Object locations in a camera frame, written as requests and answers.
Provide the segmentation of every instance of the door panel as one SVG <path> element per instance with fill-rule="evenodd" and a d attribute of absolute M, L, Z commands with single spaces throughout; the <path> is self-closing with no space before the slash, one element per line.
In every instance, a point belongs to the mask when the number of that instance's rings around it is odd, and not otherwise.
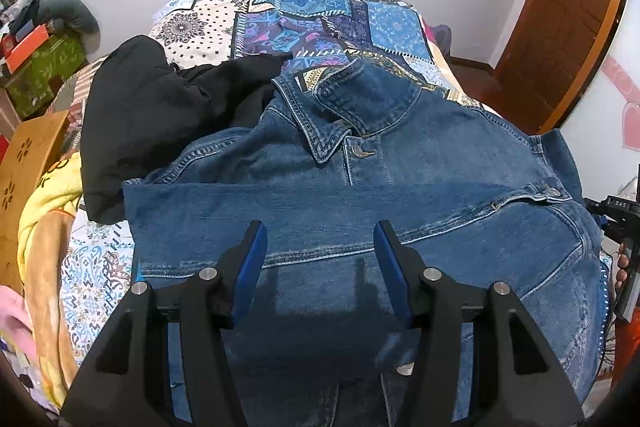
<path fill-rule="evenodd" d="M 536 133 L 555 113 L 590 57 L 612 2 L 527 0 L 495 70 L 508 97 L 526 97 L 528 111 L 505 115 L 514 124 Z"/>

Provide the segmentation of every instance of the heart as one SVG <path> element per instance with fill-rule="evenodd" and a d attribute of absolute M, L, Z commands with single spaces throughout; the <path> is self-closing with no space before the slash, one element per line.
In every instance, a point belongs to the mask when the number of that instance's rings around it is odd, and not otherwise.
<path fill-rule="evenodd" d="M 640 107 L 632 102 L 622 110 L 622 147 L 640 152 Z"/>

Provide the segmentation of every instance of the paw print cutout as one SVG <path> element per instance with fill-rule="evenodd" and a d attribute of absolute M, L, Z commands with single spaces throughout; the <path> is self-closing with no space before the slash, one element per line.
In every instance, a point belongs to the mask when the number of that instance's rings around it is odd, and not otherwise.
<path fill-rule="evenodd" d="M 2 197 L 2 210 L 6 210 L 7 208 L 9 208 L 9 203 L 11 203 L 11 201 L 14 199 L 14 190 L 15 183 L 9 182 L 7 188 L 5 188 L 4 190 L 4 194 Z"/>
<path fill-rule="evenodd" d="M 29 147 L 31 147 L 32 143 L 33 142 L 31 141 L 31 138 L 27 138 L 27 140 L 23 142 L 22 145 L 20 145 L 20 150 L 16 155 L 16 158 L 18 158 L 18 163 L 22 161 L 22 158 L 25 158 L 29 154 Z"/>

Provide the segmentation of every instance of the door frame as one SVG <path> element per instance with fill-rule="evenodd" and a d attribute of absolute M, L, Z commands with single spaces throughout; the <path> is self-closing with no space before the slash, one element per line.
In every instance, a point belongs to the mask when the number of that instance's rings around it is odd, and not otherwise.
<path fill-rule="evenodd" d="M 494 70 L 494 78 L 496 78 L 498 82 L 500 82 L 500 76 L 504 71 L 505 65 L 511 57 L 511 53 L 516 46 L 521 33 L 526 27 L 526 20 L 533 7 L 533 3 L 534 0 L 525 0 L 518 17 L 518 21 L 516 22 L 513 32 L 511 32 L 511 36 L 509 37 L 509 41 L 504 47 L 500 60 L 498 60 L 498 64 Z M 550 131 L 554 127 L 560 125 L 579 102 L 584 91 L 598 72 L 601 63 L 607 54 L 616 29 L 618 28 L 618 23 L 620 22 L 620 17 L 625 4 L 626 0 L 609 1 L 609 6 L 607 7 L 602 24 L 600 25 L 600 29 L 593 41 L 593 46 L 591 47 L 587 58 L 581 65 L 580 70 L 578 70 L 578 73 L 569 86 L 567 92 L 564 94 L 558 105 L 556 105 L 551 115 L 546 119 L 542 126 L 540 126 L 538 131 L 539 133 Z"/>

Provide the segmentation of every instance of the orange box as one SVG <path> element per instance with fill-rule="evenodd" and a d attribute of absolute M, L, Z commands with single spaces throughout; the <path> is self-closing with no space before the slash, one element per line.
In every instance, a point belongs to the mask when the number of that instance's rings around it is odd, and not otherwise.
<path fill-rule="evenodd" d="M 48 38 L 49 34 L 47 33 L 47 29 L 44 24 L 41 24 L 21 40 L 18 45 L 12 49 L 11 55 L 6 59 L 6 65 L 9 68 L 9 73 L 14 73 L 14 71 L 17 70 L 34 51 L 43 45 Z"/>

